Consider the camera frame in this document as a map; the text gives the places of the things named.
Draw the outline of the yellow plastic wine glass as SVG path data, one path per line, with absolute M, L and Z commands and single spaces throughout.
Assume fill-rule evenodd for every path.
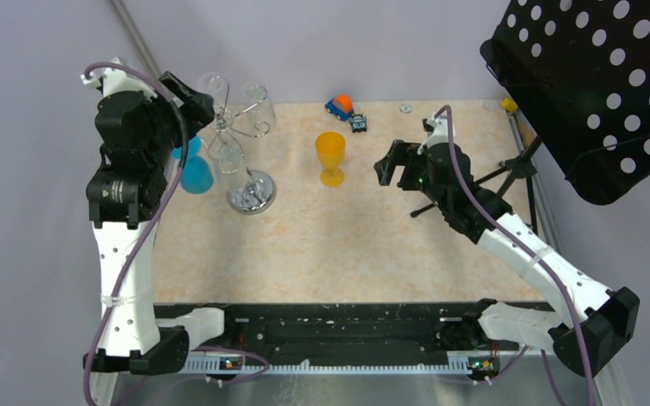
M 345 147 L 344 136 L 337 132 L 321 133 L 315 141 L 317 159 L 322 165 L 320 180 L 329 188 L 339 187 L 344 182 L 344 172 L 339 166 L 344 160 Z

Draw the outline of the clear wine glass front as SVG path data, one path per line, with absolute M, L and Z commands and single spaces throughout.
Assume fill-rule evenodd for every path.
M 224 144 L 217 149 L 215 174 L 220 185 L 230 194 L 242 193 L 251 183 L 244 154 L 237 146 Z

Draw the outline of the blue plastic wine glass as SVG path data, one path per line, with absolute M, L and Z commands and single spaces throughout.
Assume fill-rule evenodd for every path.
M 207 160 L 200 156 L 204 145 L 198 135 L 189 141 L 185 170 L 179 181 L 181 188 L 192 195 L 205 194 L 214 185 L 212 170 Z

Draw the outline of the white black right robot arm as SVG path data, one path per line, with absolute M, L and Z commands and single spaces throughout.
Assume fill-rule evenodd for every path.
M 459 146 L 394 140 L 373 165 L 379 184 L 390 185 L 397 167 L 404 169 L 398 188 L 423 193 L 452 229 L 497 256 L 551 308 L 482 299 L 462 326 L 469 346 L 520 343 L 555 353 L 579 376 L 586 370 L 596 376 L 632 339 L 640 298 L 628 287 L 614 290 L 589 277 L 542 241 L 509 203 L 474 180 Z

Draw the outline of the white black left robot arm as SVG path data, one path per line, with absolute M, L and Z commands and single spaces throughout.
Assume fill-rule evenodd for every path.
M 158 376 L 180 371 L 207 340 L 234 345 L 237 326 L 220 310 L 159 320 L 153 299 L 153 248 L 160 218 L 182 178 L 189 142 L 216 117 L 213 98 L 170 72 L 152 79 L 118 58 L 81 76 L 101 93 L 94 124 L 101 162 L 86 186 L 100 256 L 102 318 L 85 355 L 88 372 Z

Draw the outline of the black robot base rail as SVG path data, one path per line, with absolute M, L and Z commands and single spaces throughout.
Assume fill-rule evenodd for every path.
M 472 302 L 220 304 L 224 332 L 204 345 L 258 354 L 273 366 L 446 365 L 457 351 L 517 350 L 463 322 Z

